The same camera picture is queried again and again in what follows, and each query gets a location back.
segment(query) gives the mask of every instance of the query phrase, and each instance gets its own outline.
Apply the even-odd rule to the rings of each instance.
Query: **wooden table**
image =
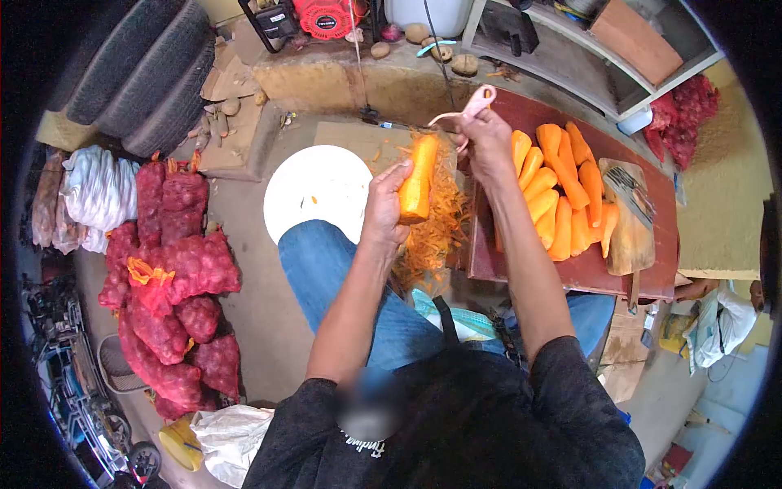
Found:
[[[573,120],[592,148],[596,159],[615,158],[636,164],[644,171],[649,200],[655,205],[655,264],[640,273],[639,297],[672,299],[673,280],[679,264],[679,232],[676,227],[676,200],[673,182],[634,151],[586,122],[570,117],[536,100],[506,90],[497,90],[492,109],[514,129],[524,131],[535,141],[535,128],[554,123],[564,127]],[[470,279],[506,282],[508,271],[504,255],[497,252],[494,224],[486,194],[475,190],[475,215],[469,247],[467,276]],[[626,296],[630,293],[630,275],[609,275],[599,243],[578,257],[555,263],[566,289]]]

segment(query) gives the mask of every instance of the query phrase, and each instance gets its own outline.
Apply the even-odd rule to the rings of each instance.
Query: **white plastic container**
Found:
[[[472,0],[427,0],[432,25],[441,38],[455,38],[465,29]],[[386,0],[386,19],[403,31],[412,23],[429,25],[424,0]]]
[[[651,107],[643,106],[636,113],[618,123],[616,127],[626,136],[629,136],[651,124],[651,118]]]

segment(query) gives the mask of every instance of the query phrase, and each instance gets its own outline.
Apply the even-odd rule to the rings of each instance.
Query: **onion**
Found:
[[[402,30],[394,23],[381,27],[380,37],[383,41],[397,42],[404,36]]]

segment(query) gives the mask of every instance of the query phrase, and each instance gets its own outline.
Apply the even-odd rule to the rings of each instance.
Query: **stacked tires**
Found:
[[[214,33],[196,0],[109,2],[81,33],[48,108],[95,124],[141,157],[167,154],[196,125]]]

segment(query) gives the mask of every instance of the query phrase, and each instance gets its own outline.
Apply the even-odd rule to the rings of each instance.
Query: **black t-shirt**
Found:
[[[503,356],[448,349],[394,372],[407,422],[362,443],[309,379],[277,408],[245,478],[255,487],[633,487],[644,453],[572,336],[527,377]]]

